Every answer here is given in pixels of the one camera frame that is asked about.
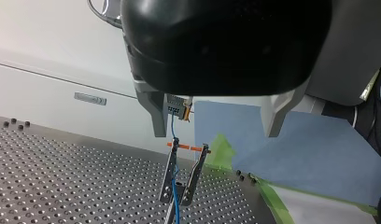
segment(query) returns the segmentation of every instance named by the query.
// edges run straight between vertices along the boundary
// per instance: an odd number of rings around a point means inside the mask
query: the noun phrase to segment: green tape
[[[372,206],[369,206],[369,205],[366,205],[366,204],[352,203],[350,201],[341,200],[341,199],[333,198],[333,197],[330,197],[330,196],[325,196],[325,195],[316,194],[316,193],[309,192],[309,191],[304,191],[304,190],[300,190],[300,189],[294,189],[294,188],[290,188],[290,187],[286,187],[286,186],[282,186],[282,185],[277,185],[275,183],[272,183],[270,181],[261,179],[261,178],[259,178],[257,176],[254,176],[254,175],[252,175],[252,177],[253,178],[257,178],[258,181],[260,183],[262,183],[263,185],[271,185],[271,186],[279,187],[279,188],[282,188],[282,189],[290,189],[290,190],[293,190],[293,191],[296,191],[296,192],[300,192],[300,193],[308,194],[308,195],[313,195],[313,196],[316,196],[316,197],[319,197],[319,198],[328,199],[328,200],[336,201],[336,202],[339,202],[339,203],[351,204],[351,205],[357,206],[361,211],[363,211],[365,213],[368,213],[368,214],[370,214],[372,216],[377,216],[377,210],[376,210],[376,208],[372,207]]]
[[[205,158],[205,164],[224,170],[232,170],[232,157],[235,151],[225,135],[218,134],[210,144],[211,153]]]
[[[263,181],[259,181],[257,185],[258,190],[260,191],[263,199],[266,201],[266,204],[269,206],[270,210],[275,217],[275,222],[277,224],[294,224],[289,210],[280,197],[275,193],[275,190],[272,189],[268,184]]]

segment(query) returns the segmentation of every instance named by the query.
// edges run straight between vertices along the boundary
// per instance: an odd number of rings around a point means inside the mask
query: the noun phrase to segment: metal table surface
[[[0,224],[163,223],[158,201],[167,155],[0,117]],[[192,162],[178,159],[178,179]],[[205,167],[181,223],[275,219],[246,178]]]

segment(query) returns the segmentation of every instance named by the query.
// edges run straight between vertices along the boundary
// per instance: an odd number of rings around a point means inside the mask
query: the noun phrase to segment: black plastic cover
[[[329,0],[122,0],[132,73],[179,95],[272,95],[310,76]]]

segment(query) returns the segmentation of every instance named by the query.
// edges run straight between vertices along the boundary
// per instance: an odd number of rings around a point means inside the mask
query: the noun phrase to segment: black cable
[[[87,0],[87,2],[88,2],[88,5],[89,5],[89,8],[91,9],[92,13],[94,13],[94,15],[96,15],[102,21],[106,21],[107,23],[115,26],[116,28],[120,28],[121,29],[121,21],[120,20],[118,20],[118,19],[112,19],[112,18],[106,17],[105,15],[99,13],[95,9],[95,7],[93,6],[92,0]]]

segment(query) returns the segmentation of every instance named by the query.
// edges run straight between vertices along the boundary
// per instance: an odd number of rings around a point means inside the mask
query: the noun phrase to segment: blue mat
[[[381,158],[346,120],[290,112],[277,138],[266,138],[260,108],[213,102],[195,104],[195,143],[217,133],[231,143],[234,170],[276,184],[377,206]]]

